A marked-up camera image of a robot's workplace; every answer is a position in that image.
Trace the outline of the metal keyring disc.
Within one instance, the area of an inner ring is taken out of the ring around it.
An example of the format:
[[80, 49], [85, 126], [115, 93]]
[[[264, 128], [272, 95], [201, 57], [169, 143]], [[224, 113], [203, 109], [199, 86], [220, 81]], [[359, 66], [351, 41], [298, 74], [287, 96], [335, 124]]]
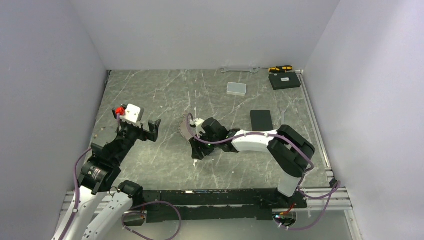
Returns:
[[187, 112], [182, 115], [182, 120], [178, 129], [178, 132], [187, 142], [193, 138], [192, 134], [196, 134], [196, 126], [190, 124], [192, 118], [190, 116], [187, 118], [188, 115]]

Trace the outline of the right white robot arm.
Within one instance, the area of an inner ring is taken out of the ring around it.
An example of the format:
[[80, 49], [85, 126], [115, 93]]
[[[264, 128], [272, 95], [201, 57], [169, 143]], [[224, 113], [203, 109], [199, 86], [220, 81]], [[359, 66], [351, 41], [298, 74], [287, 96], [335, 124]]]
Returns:
[[191, 157], [202, 160], [215, 149], [225, 153], [260, 152], [270, 154], [283, 171], [275, 194], [276, 203], [287, 208], [295, 201], [295, 191], [306, 174], [314, 168], [315, 147], [289, 125], [270, 131], [226, 129], [216, 119], [185, 117], [185, 127], [191, 135]]

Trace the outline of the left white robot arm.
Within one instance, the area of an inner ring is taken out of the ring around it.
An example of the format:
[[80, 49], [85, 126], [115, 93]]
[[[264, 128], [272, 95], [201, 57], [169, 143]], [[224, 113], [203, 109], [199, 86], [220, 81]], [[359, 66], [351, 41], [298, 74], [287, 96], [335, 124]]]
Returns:
[[73, 174], [74, 196], [62, 222], [58, 226], [55, 240], [93, 240], [103, 237], [109, 224], [128, 209], [137, 210], [144, 203], [143, 188], [126, 181], [113, 197], [109, 207], [94, 217], [101, 201], [106, 197], [113, 183], [121, 173], [120, 166], [136, 141], [156, 142], [161, 120], [134, 125], [120, 120], [120, 130], [113, 141], [104, 146], [91, 144], [91, 157], [82, 166], [80, 173]]

